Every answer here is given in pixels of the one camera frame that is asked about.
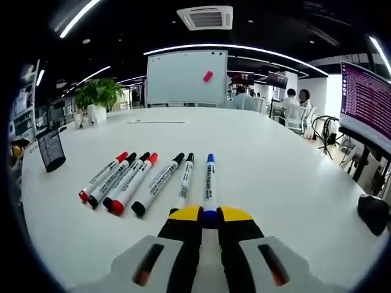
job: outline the air conditioning vent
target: air conditioning vent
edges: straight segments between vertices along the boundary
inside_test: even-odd
[[[232,6],[203,6],[177,11],[190,31],[232,29]]]

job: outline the black marker cap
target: black marker cap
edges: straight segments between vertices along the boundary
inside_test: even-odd
[[[193,153],[189,153],[189,156],[186,159],[186,162],[194,162],[194,154]]]
[[[181,164],[181,161],[183,160],[183,158],[185,157],[185,154],[184,153],[180,153],[178,156],[176,156],[173,161],[177,162],[178,165]]]
[[[132,164],[132,162],[134,161],[134,159],[136,157],[137,157],[136,153],[131,153],[125,160],[127,160],[129,162],[129,164]]]
[[[143,155],[139,158],[139,160],[145,161],[146,159],[149,158],[150,155],[151,155],[151,154],[150,154],[149,152],[146,152],[145,154],[143,154]]]
[[[93,197],[92,195],[90,195],[88,197],[88,203],[91,204],[91,207],[93,207],[94,209],[98,206],[98,201],[95,197]]]
[[[103,200],[103,205],[106,207],[106,209],[108,209],[109,212],[111,212],[111,203],[112,203],[112,199],[109,197],[106,197]]]
[[[145,207],[139,201],[135,201],[132,204],[131,209],[136,213],[138,217],[142,217],[145,214]]]

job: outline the potted plant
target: potted plant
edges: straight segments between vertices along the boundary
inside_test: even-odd
[[[118,96],[122,96],[122,84],[111,78],[90,79],[76,91],[76,105],[87,110],[89,122],[98,124],[106,121],[106,109],[112,108]]]

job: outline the person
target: person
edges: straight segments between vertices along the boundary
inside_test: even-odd
[[[233,99],[235,109],[242,110],[256,110],[257,105],[253,97],[246,94],[244,87],[239,86],[236,88],[236,96]]]
[[[306,107],[307,111],[311,110],[312,105],[310,102],[310,92],[306,89],[303,89],[299,93],[300,106]]]
[[[294,89],[289,89],[287,91],[287,95],[288,97],[285,98],[281,103],[281,105],[286,108],[286,110],[288,110],[290,105],[300,106],[300,103],[296,98],[296,91]]]

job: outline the red magnet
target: red magnet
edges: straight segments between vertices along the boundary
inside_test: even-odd
[[[213,76],[213,72],[208,71],[206,75],[203,77],[203,81],[208,82],[212,78],[212,76]]]

